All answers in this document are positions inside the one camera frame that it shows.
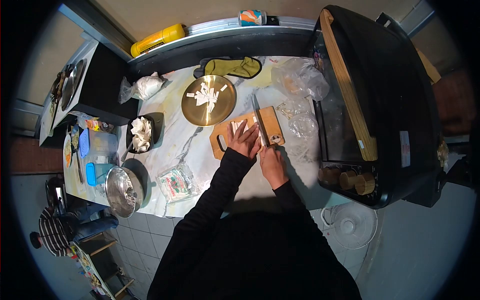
blue container lid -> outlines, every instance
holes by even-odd
[[[90,129],[85,129],[78,138],[78,147],[80,150],[80,157],[85,158],[90,151]]]
[[[93,163],[86,164],[85,173],[87,177],[87,184],[89,186],[96,186],[95,165]]]

oven mitt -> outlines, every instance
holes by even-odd
[[[200,68],[193,70],[193,76],[231,75],[251,79],[262,70],[259,60],[245,56],[242,60],[225,57],[208,58],[200,61]]]

jeans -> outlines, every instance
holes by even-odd
[[[68,212],[69,216],[75,217],[78,219],[78,223],[81,223],[85,220],[88,220],[90,216],[98,211],[104,210],[108,206],[101,205],[98,203],[89,203],[84,207],[75,209],[72,212]],[[85,222],[77,225],[77,231],[73,237],[74,242],[81,242],[83,239],[91,237],[99,232],[102,232],[109,228],[116,228],[119,224],[119,221],[114,216],[107,216],[105,218],[100,218],[90,222]]]

striped shirt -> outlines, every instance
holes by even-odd
[[[63,226],[60,220],[54,217],[46,207],[40,215],[38,227],[40,228],[42,244],[44,244],[53,255],[66,256],[69,243],[63,231]]]

white plate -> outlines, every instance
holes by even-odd
[[[67,161],[65,152],[67,154],[70,154],[70,161]],[[63,141],[62,157],[63,157],[64,166],[66,166],[67,168],[70,167],[70,165],[72,164],[72,138],[70,137],[69,134],[65,136],[65,141]]]

